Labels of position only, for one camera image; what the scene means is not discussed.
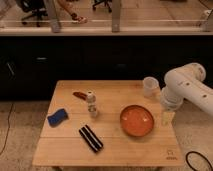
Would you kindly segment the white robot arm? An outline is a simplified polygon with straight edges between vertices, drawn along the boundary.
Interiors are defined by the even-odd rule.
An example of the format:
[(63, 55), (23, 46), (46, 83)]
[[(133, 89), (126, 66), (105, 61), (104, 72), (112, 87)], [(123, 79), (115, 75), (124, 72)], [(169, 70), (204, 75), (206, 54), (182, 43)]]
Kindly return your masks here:
[(206, 70), (199, 63), (189, 63), (165, 74), (165, 86), (160, 93), (163, 126), (171, 123), (175, 111), (185, 99), (213, 116), (213, 88), (203, 83), (205, 78)]

